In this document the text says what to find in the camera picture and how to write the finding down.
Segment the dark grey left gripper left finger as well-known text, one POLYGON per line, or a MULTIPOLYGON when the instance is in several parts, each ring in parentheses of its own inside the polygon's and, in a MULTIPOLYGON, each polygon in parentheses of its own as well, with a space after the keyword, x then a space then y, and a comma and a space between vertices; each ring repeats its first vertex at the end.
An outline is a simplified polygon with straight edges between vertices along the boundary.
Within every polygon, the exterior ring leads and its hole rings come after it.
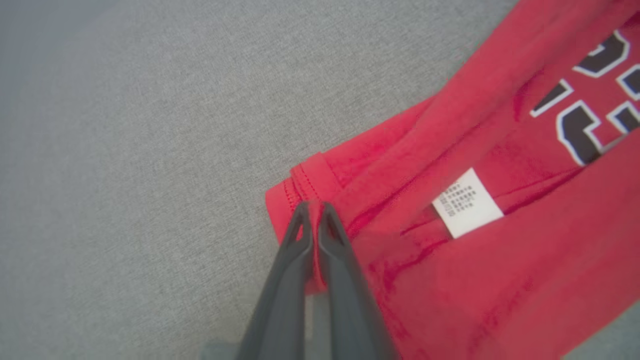
POLYGON ((302 360, 305 357, 306 283, 313 275, 313 227, 309 204, 294 210, 237 360, 302 360))

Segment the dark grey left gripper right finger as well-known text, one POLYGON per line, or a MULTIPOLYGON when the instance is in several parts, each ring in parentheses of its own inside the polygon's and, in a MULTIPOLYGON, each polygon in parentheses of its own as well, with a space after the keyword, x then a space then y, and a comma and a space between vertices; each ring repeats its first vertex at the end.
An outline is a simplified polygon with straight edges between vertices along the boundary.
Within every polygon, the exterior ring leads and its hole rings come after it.
POLYGON ((331 203, 322 205, 317 244, 318 264, 329 297, 331 357, 397 360, 393 338, 331 203))

